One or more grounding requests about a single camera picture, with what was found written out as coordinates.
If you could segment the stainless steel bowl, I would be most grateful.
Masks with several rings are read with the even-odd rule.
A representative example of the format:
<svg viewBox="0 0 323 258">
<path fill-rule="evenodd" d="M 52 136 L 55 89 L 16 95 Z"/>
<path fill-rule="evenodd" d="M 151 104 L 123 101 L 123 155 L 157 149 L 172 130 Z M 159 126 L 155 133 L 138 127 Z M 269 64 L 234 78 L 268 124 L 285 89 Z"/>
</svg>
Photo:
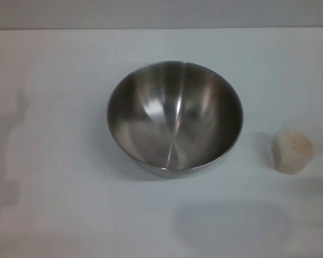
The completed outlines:
<svg viewBox="0 0 323 258">
<path fill-rule="evenodd" d="M 182 178 L 225 160 L 242 132 L 242 102 L 218 73 L 185 61 L 140 67 L 107 105 L 113 140 L 146 171 Z"/>
</svg>

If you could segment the clear plastic measuring cup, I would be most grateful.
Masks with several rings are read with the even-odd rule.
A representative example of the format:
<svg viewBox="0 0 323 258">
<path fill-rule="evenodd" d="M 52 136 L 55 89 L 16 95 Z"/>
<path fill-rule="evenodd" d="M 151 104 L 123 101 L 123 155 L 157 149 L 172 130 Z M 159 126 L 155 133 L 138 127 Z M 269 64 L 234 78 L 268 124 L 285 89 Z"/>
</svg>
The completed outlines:
<svg viewBox="0 0 323 258">
<path fill-rule="evenodd" d="M 323 152 L 323 129 L 305 119 L 285 121 L 271 145 L 277 171 L 294 175 Z"/>
</svg>

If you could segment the white rice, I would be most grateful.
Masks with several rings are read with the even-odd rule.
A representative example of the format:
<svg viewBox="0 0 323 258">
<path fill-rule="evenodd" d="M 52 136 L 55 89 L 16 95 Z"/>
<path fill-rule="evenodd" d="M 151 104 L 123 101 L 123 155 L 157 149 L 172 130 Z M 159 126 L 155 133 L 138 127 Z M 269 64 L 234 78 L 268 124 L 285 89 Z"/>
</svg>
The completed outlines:
<svg viewBox="0 0 323 258">
<path fill-rule="evenodd" d="M 312 141 L 307 136 L 291 131 L 274 137 L 272 154 L 276 169 L 283 174 L 293 175 L 312 161 L 315 151 Z"/>
</svg>

